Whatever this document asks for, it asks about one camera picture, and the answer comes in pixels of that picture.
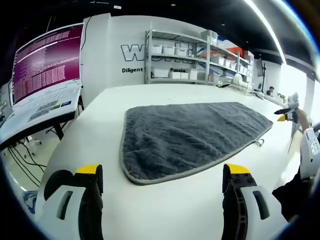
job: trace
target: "shelving unit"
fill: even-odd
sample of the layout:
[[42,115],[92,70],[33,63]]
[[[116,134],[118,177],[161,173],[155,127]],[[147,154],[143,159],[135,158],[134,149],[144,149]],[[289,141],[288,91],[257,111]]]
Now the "shelving unit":
[[198,83],[198,84],[205,84],[204,80],[192,80],[192,79],[172,79],[172,78],[151,78],[150,84],[155,83]]
[[[169,55],[169,54],[155,54],[152,53],[152,45],[153,45],[153,39],[156,40],[166,40],[166,41],[174,41],[179,43],[185,43],[185,44],[191,44],[194,45],[193,49],[197,49],[197,47],[202,47],[206,51],[206,58],[200,58],[200,57],[191,57],[191,56],[179,56],[179,55]],[[183,83],[201,83],[201,84],[208,84],[209,83],[209,71],[210,66],[215,66],[218,68],[223,69],[224,71],[230,71],[233,73],[239,73],[239,64],[242,65],[250,65],[250,63],[240,57],[240,53],[238,52],[238,55],[223,49],[218,46],[214,46],[210,44],[209,36],[207,38],[207,41],[201,38],[197,38],[194,36],[189,36],[186,34],[181,33],[175,33],[170,31],[159,31],[152,29],[152,26],[150,26],[150,29],[145,32],[145,46],[146,51],[144,52],[144,82],[146,84],[150,83],[164,83],[164,82],[183,82]],[[215,62],[210,61],[210,52],[215,51],[217,53],[221,53],[225,55],[226,57],[233,58],[236,60],[237,63],[237,69],[234,70],[230,67],[225,67],[223,65],[219,65]],[[152,67],[152,58],[164,58],[164,59],[181,59],[181,60],[188,60],[193,63],[193,67],[196,68],[198,63],[206,64],[205,67],[205,80],[192,80],[192,79],[170,79],[170,78],[151,78],[151,67]]]

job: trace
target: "person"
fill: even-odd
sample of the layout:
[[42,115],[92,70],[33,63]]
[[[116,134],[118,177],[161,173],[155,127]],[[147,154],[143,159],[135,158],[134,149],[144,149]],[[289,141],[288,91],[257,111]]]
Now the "person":
[[274,92],[274,90],[275,90],[275,88],[274,88],[273,86],[271,86],[271,87],[269,87],[269,90],[266,91],[266,94],[267,94],[268,96],[272,96],[272,93]]
[[[296,110],[299,124],[301,124],[302,133],[310,127],[307,115],[301,109]],[[302,181],[300,177],[300,167],[294,178],[275,189],[272,194],[281,204],[281,212],[287,221],[291,221],[294,216],[299,215],[308,200],[311,190],[309,181]]]

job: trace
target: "black ceiling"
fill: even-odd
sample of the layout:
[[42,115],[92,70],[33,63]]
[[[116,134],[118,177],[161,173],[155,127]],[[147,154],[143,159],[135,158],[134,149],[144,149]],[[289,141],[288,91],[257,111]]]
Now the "black ceiling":
[[[306,40],[296,24],[270,0],[254,2],[272,26],[284,53],[312,65]],[[7,2],[6,5],[6,15],[0,17],[0,21],[4,23],[4,44],[0,47],[0,84],[10,78],[16,49],[43,34],[50,17],[49,30],[82,22],[88,16],[103,13],[111,13],[113,16],[164,17],[211,29],[244,49],[278,52],[269,32],[244,0],[29,0],[19,3],[18,7],[13,1]],[[114,5],[119,5],[122,9],[114,9]],[[262,54],[262,58],[279,61],[279,57],[270,57],[267,54]]]

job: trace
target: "computer monitor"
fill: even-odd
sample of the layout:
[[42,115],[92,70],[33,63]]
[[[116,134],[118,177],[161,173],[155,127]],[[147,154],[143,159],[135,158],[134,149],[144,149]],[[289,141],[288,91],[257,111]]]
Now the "computer monitor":
[[80,79],[83,23],[58,28],[28,42],[15,53],[12,105],[50,86]]
[[258,77],[263,77],[264,76],[264,67],[262,65],[262,58],[260,57],[256,63],[256,74]]

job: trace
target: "keyboard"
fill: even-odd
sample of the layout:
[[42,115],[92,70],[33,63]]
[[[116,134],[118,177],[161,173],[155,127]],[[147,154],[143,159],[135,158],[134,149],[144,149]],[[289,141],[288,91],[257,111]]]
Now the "keyboard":
[[63,89],[59,89],[53,92],[50,92],[48,94],[45,94],[43,96],[37,97],[36,99],[27,102],[25,105],[22,105],[20,108],[17,109],[17,111],[19,112],[25,112],[30,110],[31,108],[35,108],[37,106],[43,106],[44,105],[48,105],[48,107],[55,105],[58,102],[58,99],[68,95],[68,94],[72,94],[74,93],[77,89],[79,89],[80,87],[69,87],[67,89],[63,88]]

